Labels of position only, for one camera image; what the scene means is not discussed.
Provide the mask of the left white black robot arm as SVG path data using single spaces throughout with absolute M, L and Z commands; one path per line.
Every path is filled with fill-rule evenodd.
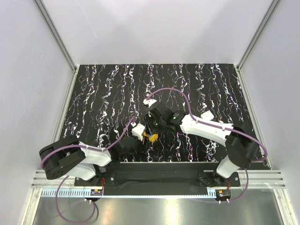
M 89 146 L 70 135 L 39 151 L 41 167 L 48 180 L 64 175 L 78 177 L 95 186 L 101 181 L 101 172 L 115 166 L 122 159 L 143 150 L 144 136 L 125 136 L 109 149 Z

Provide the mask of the white plug adapter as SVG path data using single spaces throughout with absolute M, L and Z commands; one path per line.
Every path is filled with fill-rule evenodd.
M 206 111 L 206 112 L 201 114 L 201 118 L 204 119 L 204 120 L 213 120 L 214 115 L 212 114 L 211 111 Z

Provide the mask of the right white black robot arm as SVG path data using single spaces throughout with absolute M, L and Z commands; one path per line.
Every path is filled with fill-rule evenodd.
M 225 147 L 227 155 L 213 173 L 215 184 L 225 185 L 234 172 L 248 169 L 254 161 L 259 149 L 258 140 L 233 124 L 205 120 L 181 110 L 174 112 L 154 99 L 144 100 L 143 104 L 148 109 L 144 121 L 151 135 L 169 129 L 210 139 Z

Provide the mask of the yellow socket block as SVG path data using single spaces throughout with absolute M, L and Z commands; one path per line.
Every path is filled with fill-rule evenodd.
M 149 135 L 144 132 L 143 136 L 147 138 L 151 143 L 154 143 L 158 139 L 158 134 Z

